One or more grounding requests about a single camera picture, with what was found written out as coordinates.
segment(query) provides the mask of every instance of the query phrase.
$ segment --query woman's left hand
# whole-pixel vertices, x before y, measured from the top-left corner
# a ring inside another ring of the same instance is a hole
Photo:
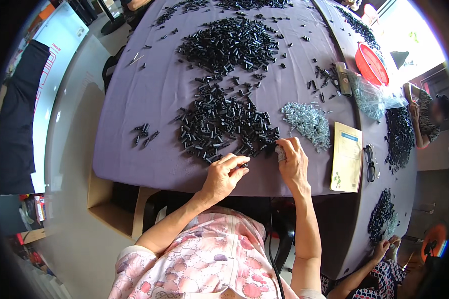
[[[386,251],[389,249],[389,245],[391,245],[391,243],[389,243],[389,241],[387,240],[383,240],[376,244],[376,247],[374,248],[374,254],[372,254],[372,259],[376,262],[376,264],[383,259]]]
[[[213,162],[208,168],[208,176],[197,200],[199,199],[205,208],[210,208],[230,195],[239,180],[249,172],[247,167],[238,169],[235,167],[241,166],[249,160],[249,157],[229,153]]]

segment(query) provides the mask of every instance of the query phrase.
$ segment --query red object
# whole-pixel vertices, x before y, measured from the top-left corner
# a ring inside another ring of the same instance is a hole
[[[366,80],[378,86],[387,86],[389,84],[389,77],[383,63],[365,43],[358,43],[358,51],[356,51],[355,58],[356,65]]]
[[[444,224],[438,224],[434,227],[432,227],[429,232],[426,234],[426,237],[424,238],[424,242],[422,243],[421,247],[421,259],[423,262],[426,261],[426,255],[424,254],[424,248],[426,248],[426,245],[429,242],[436,241],[436,247],[432,249],[432,256],[437,256],[439,253],[439,250],[441,250],[441,247],[444,245],[445,241],[447,239],[447,229]]]

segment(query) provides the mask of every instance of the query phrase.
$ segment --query orange fan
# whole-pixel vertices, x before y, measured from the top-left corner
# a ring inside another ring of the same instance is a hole
[[[447,243],[447,229],[444,224],[432,227],[424,238],[421,248],[421,259],[426,261],[429,256],[441,256]]]

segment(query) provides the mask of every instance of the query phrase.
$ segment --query white wall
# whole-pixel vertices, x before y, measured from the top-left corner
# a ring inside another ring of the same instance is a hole
[[[418,171],[449,169],[449,130],[426,148],[418,148]]]

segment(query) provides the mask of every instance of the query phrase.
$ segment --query hand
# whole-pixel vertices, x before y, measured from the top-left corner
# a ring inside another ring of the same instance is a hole
[[[389,245],[391,245],[391,243],[389,243],[389,241],[387,240],[379,242],[374,248],[372,260],[374,260],[376,263],[380,262],[386,254],[386,251],[389,249]]]
[[[354,4],[354,0],[343,0],[342,2],[341,2],[341,4],[343,5],[343,6],[347,6],[347,5],[353,5]]]
[[[308,183],[308,157],[306,156],[299,139],[296,137],[279,139],[276,143],[283,147],[286,160],[280,161],[280,172],[284,183],[291,193],[300,192],[304,194],[311,191]]]
[[[229,153],[220,160],[213,162],[208,168],[208,176],[200,191],[200,200],[210,208],[228,196],[239,180],[249,172],[247,167],[235,169],[249,162],[250,158]]]
[[[390,246],[389,246],[389,250],[386,253],[386,256],[391,259],[395,259],[397,257],[397,250],[399,249],[399,246],[401,245],[401,238],[394,235],[389,239],[389,244],[390,244]]]
[[[411,117],[415,120],[419,120],[419,105],[411,101],[409,103],[409,113],[411,113]]]

